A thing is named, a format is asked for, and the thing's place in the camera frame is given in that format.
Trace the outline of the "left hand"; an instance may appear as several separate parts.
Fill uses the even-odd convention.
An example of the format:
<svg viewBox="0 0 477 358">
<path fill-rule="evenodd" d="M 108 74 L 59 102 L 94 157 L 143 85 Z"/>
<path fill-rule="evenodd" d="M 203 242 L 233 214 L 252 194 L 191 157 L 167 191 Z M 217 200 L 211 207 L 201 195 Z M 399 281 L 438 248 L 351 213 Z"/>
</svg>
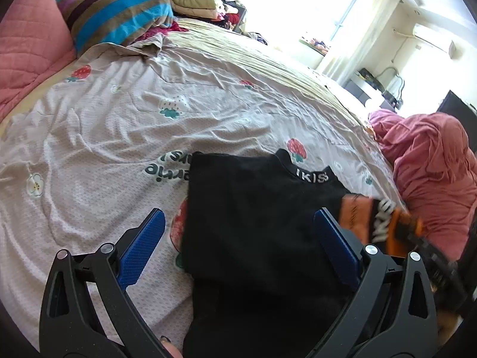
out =
<svg viewBox="0 0 477 358">
<path fill-rule="evenodd" d="M 173 358 L 183 358 L 180 350 L 165 335 L 162 335 L 159 340 Z"/>
</svg>

